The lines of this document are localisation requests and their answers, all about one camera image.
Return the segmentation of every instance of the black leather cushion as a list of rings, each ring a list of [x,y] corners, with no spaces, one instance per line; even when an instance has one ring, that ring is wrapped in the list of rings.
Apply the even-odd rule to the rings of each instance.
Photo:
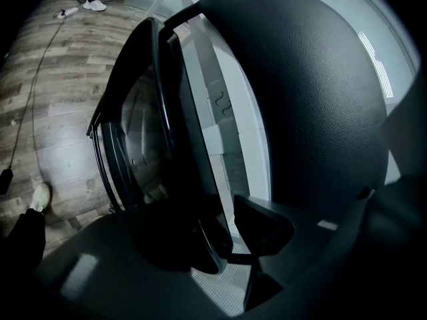
[[[319,0],[201,0],[254,90],[272,201],[339,219],[384,183],[386,118],[374,66],[351,26]]]

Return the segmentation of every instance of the black cable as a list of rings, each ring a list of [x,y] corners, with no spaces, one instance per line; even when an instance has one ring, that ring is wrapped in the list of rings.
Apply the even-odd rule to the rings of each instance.
[[[22,123],[23,123],[23,121],[24,121],[25,113],[26,113],[26,111],[27,111],[27,107],[28,107],[28,102],[29,102],[29,100],[30,100],[30,98],[31,98],[31,93],[32,93],[32,94],[33,94],[33,106],[32,106],[32,109],[31,109],[31,119],[32,119],[32,122],[33,122],[33,144],[34,144],[34,151],[35,151],[35,154],[36,154],[36,157],[37,157],[37,165],[38,165],[38,167],[39,167],[39,171],[40,171],[40,175],[41,175],[41,168],[40,168],[39,156],[38,156],[38,154],[37,154],[37,149],[36,149],[36,146],[35,146],[35,132],[34,132],[35,84],[36,84],[36,82],[37,82],[37,77],[38,77],[38,75],[39,75],[40,66],[41,66],[41,64],[42,64],[42,62],[43,62],[43,60],[44,60],[44,58],[45,58],[45,54],[46,54],[47,50],[50,48],[50,46],[51,46],[51,44],[52,44],[52,42],[53,42],[54,38],[55,38],[55,37],[56,37],[56,35],[58,34],[58,32],[59,32],[59,30],[60,30],[60,28],[61,28],[62,24],[64,23],[64,20],[65,20],[65,19],[63,19],[63,20],[61,21],[61,23],[59,24],[59,26],[58,26],[58,28],[57,28],[57,30],[56,30],[56,32],[55,32],[55,34],[52,36],[52,38],[51,38],[51,40],[50,40],[49,44],[47,44],[47,47],[46,47],[46,49],[44,50],[44,52],[43,52],[43,54],[42,54],[42,56],[41,56],[41,59],[40,59],[39,65],[37,66],[37,70],[36,70],[36,72],[35,72],[35,74],[34,74],[34,77],[33,77],[32,82],[31,82],[31,87],[30,87],[30,89],[29,89],[29,94],[28,94],[27,102],[26,102],[25,107],[24,107],[24,112],[23,112],[23,114],[22,114],[21,121],[19,122],[18,133],[17,133],[17,135],[16,135],[15,144],[14,144],[14,146],[13,146],[13,150],[12,150],[11,161],[10,161],[10,164],[9,164],[9,167],[8,167],[9,169],[11,169],[11,168],[12,168],[13,158],[15,157],[16,147],[17,147],[17,145],[18,145],[19,133],[21,132]]]

